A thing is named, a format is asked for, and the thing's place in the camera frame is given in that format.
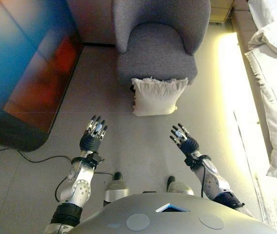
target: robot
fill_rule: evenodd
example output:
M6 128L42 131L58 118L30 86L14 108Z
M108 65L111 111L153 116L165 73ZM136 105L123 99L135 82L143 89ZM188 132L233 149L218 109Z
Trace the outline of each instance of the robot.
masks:
M60 195L60 202L45 228L45 234L277 234L268 225L254 219L229 183L220 176L207 155L187 129L178 124L170 138L185 154L185 163L201 182L201 197L194 196L186 184L168 179L167 192L129 195L121 173L115 173L107 186L104 207L81 224L84 204L91 195L91 180L107 126L94 116L80 140L80 157L72 160L68 175L70 186ZM209 199L202 198L203 193Z

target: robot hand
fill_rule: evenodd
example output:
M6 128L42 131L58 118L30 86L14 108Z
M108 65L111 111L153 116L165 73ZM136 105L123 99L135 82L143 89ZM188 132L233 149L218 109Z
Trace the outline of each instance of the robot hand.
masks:
M80 140L81 151L97 152L99 149L99 145L107 131L107 126L104 127L105 121L103 120L101 123L99 121L100 116L98 118L93 116L86 126L83 137Z
M185 163L195 172L196 176L201 182L201 197L203 192L207 197L217 203L221 203L230 208L239 210L244 204L235 197L232 192L229 183L220 176L217 168L211 162L211 159L207 155L202 155L199 152L199 144L193 139L187 129L180 123L178 129L173 126L173 136L170 139L180 148L185 154Z

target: tile floor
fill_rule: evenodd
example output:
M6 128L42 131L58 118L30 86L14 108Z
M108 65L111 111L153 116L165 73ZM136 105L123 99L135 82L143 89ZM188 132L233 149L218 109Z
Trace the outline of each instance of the tile floor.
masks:
M237 197L261 220L233 110L224 95L224 71L219 69L231 59L220 61L218 56L218 42L228 33L231 30L224 25L209 25L196 54L198 76L178 100L178 109L167 116L133 115L133 94L117 82L115 48L86 46L50 138L26 156L32 160L78 156L84 127L98 114L109 128L99 149L106 160L97 171L122 172L132 193L164 192L168 176L174 175L200 195L198 179L169 139L171 126L180 122L200 143L201 152L212 158ZM14 150L0 152L0 234L42 233L57 206L54 189L69 169L65 159L32 164ZM92 195L82 220L101 208L110 179L109 175L93 177Z

